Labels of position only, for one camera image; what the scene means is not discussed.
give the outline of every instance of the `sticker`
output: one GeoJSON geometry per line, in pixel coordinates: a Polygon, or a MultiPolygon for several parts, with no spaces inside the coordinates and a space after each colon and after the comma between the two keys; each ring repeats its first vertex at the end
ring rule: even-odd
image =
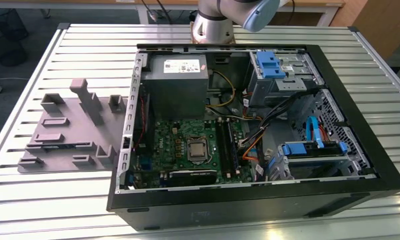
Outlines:
{"type": "Polygon", "coordinates": [[[199,59],[166,60],[163,72],[166,74],[200,73],[200,60],[199,59]]]}
{"type": "Polygon", "coordinates": [[[282,66],[282,70],[283,71],[294,71],[294,67],[293,66],[282,66]]]}
{"type": "Polygon", "coordinates": [[[243,106],[250,107],[250,99],[243,99],[243,106]]]}
{"type": "Polygon", "coordinates": [[[262,168],[262,166],[260,166],[259,164],[256,164],[255,170],[256,170],[256,172],[263,176],[263,174],[264,174],[264,169],[262,168]]]}

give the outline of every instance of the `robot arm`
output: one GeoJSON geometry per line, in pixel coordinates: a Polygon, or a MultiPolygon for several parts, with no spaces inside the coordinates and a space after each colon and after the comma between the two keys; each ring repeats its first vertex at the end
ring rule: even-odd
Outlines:
{"type": "Polygon", "coordinates": [[[202,44],[226,44],[234,39],[234,22],[251,32],[262,30],[278,8],[290,0],[200,0],[192,36],[202,44]]]}

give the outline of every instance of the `gray plastic block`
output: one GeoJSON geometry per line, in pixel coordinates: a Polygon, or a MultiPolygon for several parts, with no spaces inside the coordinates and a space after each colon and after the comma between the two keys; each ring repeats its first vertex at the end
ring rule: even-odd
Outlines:
{"type": "Polygon", "coordinates": [[[62,142],[64,135],[60,133],[38,134],[34,138],[38,143],[62,142]]]}
{"type": "Polygon", "coordinates": [[[42,125],[44,127],[63,127],[70,125],[70,120],[67,117],[51,117],[43,119],[42,125]]]}
{"type": "Polygon", "coordinates": [[[112,165],[115,163],[116,155],[118,155],[118,152],[112,145],[110,145],[107,152],[104,151],[102,146],[98,147],[96,157],[103,165],[106,165],[106,164],[112,165]]]}
{"type": "Polygon", "coordinates": [[[60,104],[66,104],[59,93],[47,93],[42,99],[40,105],[50,114],[60,114],[60,104]]]}
{"type": "Polygon", "coordinates": [[[44,161],[38,157],[23,157],[19,162],[19,166],[24,169],[39,169],[44,165],[44,161]]]}
{"type": "Polygon", "coordinates": [[[60,117],[51,116],[47,111],[43,112],[26,147],[23,160],[39,158],[43,164],[38,167],[24,167],[27,161],[22,161],[18,168],[20,173],[108,170],[114,167],[111,163],[119,157],[123,139],[126,108],[123,112],[112,112],[110,98],[99,97],[103,110],[98,113],[103,124],[95,125],[80,105],[80,99],[64,98],[63,101],[63,104],[56,105],[62,112],[60,117]]]}
{"type": "Polygon", "coordinates": [[[114,113],[122,113],[127,110],[126,102],[122,95],[111,95],[108,100],[108,106],[114,113]]]}
{"type": "Polygon", "coordinates": [[[96,126],[104,124],[103,117],[100,115],[100,101],[96,94],[88,92],[88,81],[83,78],[76,78],[71,82],[70,90],[78,94],[82,101],[84,111],[91,117],[91,120],[96,126]]]}
{"type": "Polygon", "coordinates": [[[79,168],[91,168],[95,165],[94,158],[90,155],[74,155],[72,163],[79,168]]]}

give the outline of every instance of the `wooden desk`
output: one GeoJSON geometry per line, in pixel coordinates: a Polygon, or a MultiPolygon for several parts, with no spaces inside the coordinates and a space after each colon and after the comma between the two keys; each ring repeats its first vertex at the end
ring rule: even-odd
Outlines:
{"type": "MultiPolygon", "coordinates": [[[[150,9],[160,10],[156,0],[144,0],[150,9]]],[[[167,10],[196,10],[199,0],[162,0],[167,10]]],[[[331,24],[345,0],[295,0],[297,13],[322,13],[318,26],[331,24]]],[[[15,9],[135,9],[140,24],[150,23],[147,8],[142,0],[0,0],[0,8],[15,9]]],[[[293,1],[279,12],[293,12],[293,1]]]]}

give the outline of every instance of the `floor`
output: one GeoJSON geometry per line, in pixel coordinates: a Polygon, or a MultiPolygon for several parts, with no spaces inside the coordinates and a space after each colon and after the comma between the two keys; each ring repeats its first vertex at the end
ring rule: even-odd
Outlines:
{"type": "MultiPolygon", "coordinates": [[[[51,18],[44,19],[38,9],[19,9],[20,18],[30,32],[30,37],[22,43],[28,52],[28,61],[16,67],[0,65],[0,78],[28,79],[35,71],[39,60],[47,49],[59,23],[74,24],[139,24],[136,10],[71,10],[54,9],[51,18]]],[[[175,24],[190,23],[190,11],[172,10],[170,13],[175,24]]],[[[167,24],[166,18],[158,19],[159,24],[167,24]]],[[[391,67],[400,67],[400,47],[387,61],[391,67]]],[[[12,112],[14,106],[24,90],[27,80],[3,79],[0,85],[0,130],[12,112]]]]}

